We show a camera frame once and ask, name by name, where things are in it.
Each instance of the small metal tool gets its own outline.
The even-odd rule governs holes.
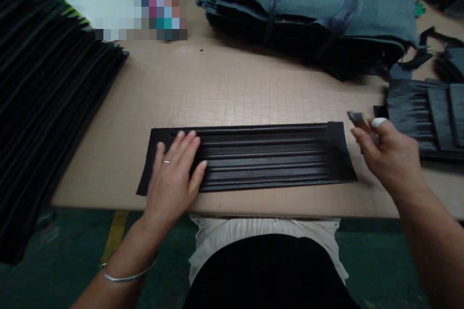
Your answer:
[[[364,113],[362,112],[353,112],[353,111],[347,111],[348,117],[351,122],[353,122],[354,126],[356,128],[361,128],[364,130],[367,134],[369,134],[374,141],[374,144],[379,147],[380,146],[380,138],[378,137],[377,133],[372,130],[369,121],[367,118],[364,116]]]

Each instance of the bangle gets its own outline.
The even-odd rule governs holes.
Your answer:
[[[156,253],[155,260],[153,261],[153,263],[147,269],[145,269],[143,272],[141,272],[141,273],[139,273],[137,275],[132,275],[132,276],[126,277],[126,278],[113,278],[111,275],[109,275],[106,272],[106,266],[108,265],[108,262],[103,263],[101,265],[100,269],[103,269],[103,276],[108,281],[111,281],[111,282],[128,282],[128,281],[136,280],[139,277],[143,276],[145,273],[147,273],[155,265],[156,261],[158,261],[158,253]]]

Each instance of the fabric pile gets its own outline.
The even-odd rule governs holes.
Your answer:
[[[209,23],[345,81],[422,48],[414,0],[197,0]]]
[[[0,0],[0,31],[0,262],[15,264],[129,53],[63,0]]]
[[[392,80],[387,111],[400,132],[418,141],[421,158],[464,162],[464,84]]]

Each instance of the beige tabletop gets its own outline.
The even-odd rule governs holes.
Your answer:
[[[392,199],[366,167],[346,111],[373,115],[387,84],[376,76],[342,83],[299,61],[212,29],[188,0],[188,40],[127,41],[130,52],[93,119],[51,203],[59,207],[142,210],[135,192],[154,127],[238,126],[343,121],[359,181],[348,184],[200,193],[192,212],[285,217],[398,217]],[[464,40],[462,22],[427,7],[418,31]],[[443,47],[429,39],[435,52]],[[433,77],[429,61],[414,79]],[[426,163],[426,179],[449,211],[464,219],[464,176]]]

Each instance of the right hand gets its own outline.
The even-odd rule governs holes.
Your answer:
[[[390,194],[404,194],[426,187],[417,141],[400,133],[388,120],[372,129],[380,136],[379,147],[364,130],[353,128],[351,132],[367,167],[385,189]]]

